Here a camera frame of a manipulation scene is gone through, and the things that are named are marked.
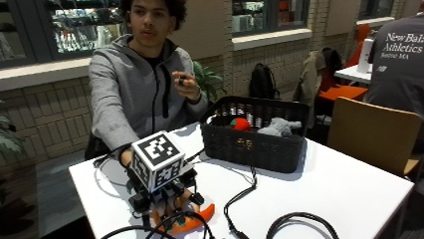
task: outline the curly hair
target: curly hair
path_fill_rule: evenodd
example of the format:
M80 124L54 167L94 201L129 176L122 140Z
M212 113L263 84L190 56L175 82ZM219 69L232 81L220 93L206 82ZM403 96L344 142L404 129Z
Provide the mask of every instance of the curly hair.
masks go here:
M183 22L187 17L187 0L161 0L165 2L169 8L170 16L177 18L175 31L182 28ZM131 11L131 5L134 0L121 0L121 13L126 17L126 13Z

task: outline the gray stuffed toy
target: gray stuffed toy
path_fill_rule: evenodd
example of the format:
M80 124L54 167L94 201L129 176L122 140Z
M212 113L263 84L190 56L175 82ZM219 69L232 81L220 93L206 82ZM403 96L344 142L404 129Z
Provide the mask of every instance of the gray stuffed toy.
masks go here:
M256 132L275 136L291 136L291 130L300 127L300 121L287 121L283 118L272 118L268 127L263 127Z

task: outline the window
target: window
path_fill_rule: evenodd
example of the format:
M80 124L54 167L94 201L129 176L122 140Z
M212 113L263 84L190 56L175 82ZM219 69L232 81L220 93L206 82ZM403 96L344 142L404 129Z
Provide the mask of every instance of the window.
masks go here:
M0 0L0 68L90 56L126 31L119 2Z
M307 0L232 0L234 36L275 32L306 26Z
M0 64L5 67L33 61L29 48L21 41L25 33L16 27L21 21L17 16L12 16L13 6L0 0Z
M393 0L361 0L359 20L389 17Z

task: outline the brick wall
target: brick wall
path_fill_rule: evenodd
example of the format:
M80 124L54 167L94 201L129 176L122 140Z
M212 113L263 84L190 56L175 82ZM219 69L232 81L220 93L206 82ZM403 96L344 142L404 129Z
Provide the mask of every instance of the brick wall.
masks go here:
M404 2L405 0L395 0L393 17L401 15ZM231 0L223 0L219 4L223 4L223 53L197 60L223 76L224 89L230 95L247 95L250 72L255 63L262 62L272 69L282 98L290 100L307 53L321 47L331 47L348 59L355 50L353 27L347 34L324 36L329 0L309 0L309 39L234 52L230 28ZM89 79L81 78L0 92L0 99L5 101L5 104L0 105L0 116L9 117L16 124L17 134L22 137L25 146L22 155L0 153L0 173L12 172L20 167L85 148L92 125L88 83Z
M24 139L25 153L0 153L0 173L81 150L92 126L88 78L0 92L0 116Z

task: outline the white cube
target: white cube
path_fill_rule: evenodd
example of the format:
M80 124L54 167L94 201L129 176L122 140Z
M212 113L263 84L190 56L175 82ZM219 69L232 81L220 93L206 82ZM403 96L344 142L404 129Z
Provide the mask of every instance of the white cube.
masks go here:
M166 131L133 142L130 168L150 192L181 175L185 153Z

